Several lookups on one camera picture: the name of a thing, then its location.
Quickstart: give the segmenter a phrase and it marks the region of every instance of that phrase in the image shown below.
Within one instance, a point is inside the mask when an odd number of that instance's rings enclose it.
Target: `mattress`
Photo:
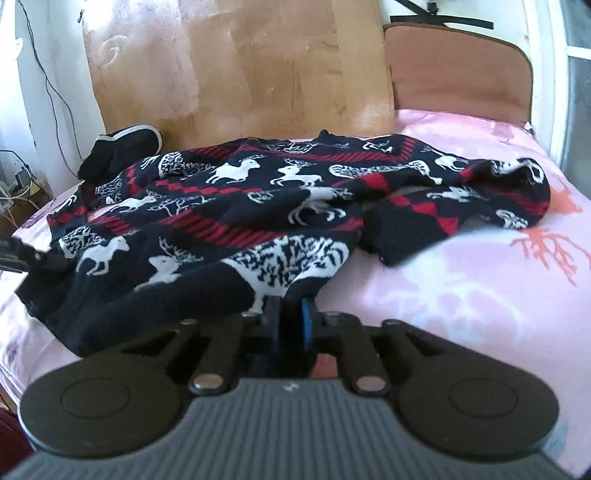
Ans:
[[[550,211],[527,231],[468,226],[396,268],[357,250],[319,293],[319,309],[367,325],[398,318],[539,376],[561,408],[547,453],[581,475],[591,463],[591,202],[520,128],[417,111],[399,111],[397,121],[400,133],[466,158],[535,159],[552,187]],[[71,193],[16,235],[46,249],[46,215]],[[77,359],[28,315],[14,294],[22,278],[0,273],[0,384],[17,403],[36,378]]]

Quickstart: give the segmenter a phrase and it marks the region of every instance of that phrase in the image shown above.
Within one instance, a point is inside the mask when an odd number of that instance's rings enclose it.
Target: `orange coral print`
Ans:
[[[553,176],[558,180],[563,188],[562,190],[551,189],[551,202],[548,213],[557,213],[559,215],[570,215],[571,213],[580,213],[583,209],[573,202],[570,198],[571,191],[561,178]],[[591,270],[591,254],[587,252],[580,245],[574,243],[569,237],[560,235],[559,233],[550,232],[549,228],[534,227],[524,231],[527,238],[520,238],[513,240],[510,247],[521,244],[525,258],[532,256],[536,260],[540,260],[542,265],[547,270],[550,269],[548,261],[552,259],[562,270],[568,281],[576,286],[574,276],[577,273],[577,265],[574,263],[574,258],[567,249],[571,251],[579,251],[589,262],[589,269]]]
[[[577,273],[577,265],[574,264],[574,258],[566,248],[581,252],[587,258],[591,270],[591,254],[569,237],[559,233],[551,233],[549,228],[542,227],[530,228],[524,233],[527,238],[513,240],[510,247],[521,244],[524,257],[529,258],[531,255],[534,259],[540,260],[547,270],[550,269],[548,260],[554,260],[572,285],[577,286],[573,278]]]

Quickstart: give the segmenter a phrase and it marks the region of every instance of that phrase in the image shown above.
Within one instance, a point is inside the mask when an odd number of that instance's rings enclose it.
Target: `plywood sheet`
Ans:
[[[376,0],[87,0],[105,127],[176,150],[234,138],[392,131]]]

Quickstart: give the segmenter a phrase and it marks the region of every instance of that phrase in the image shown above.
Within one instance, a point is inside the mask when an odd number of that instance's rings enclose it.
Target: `shoe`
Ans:
[[[152,125],[134,125],[99,135],[90,155],[80,165],[78,178],[103,185],[138,160],[157,155],[161,149],[162,135]]]

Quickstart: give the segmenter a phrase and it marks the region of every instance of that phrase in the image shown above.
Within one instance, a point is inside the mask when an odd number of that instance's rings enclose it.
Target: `circular cover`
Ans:
[[[558,418],[558,401],[542,380],[470,353],[426,358],[397,401],[419,439],[485,462],[529,455]]]
[[[97,458],[152,443],[170,430],[180,409],[178,389],[163,372],[124,355],[97,355],[34,382],[19,415],[40,449]]]

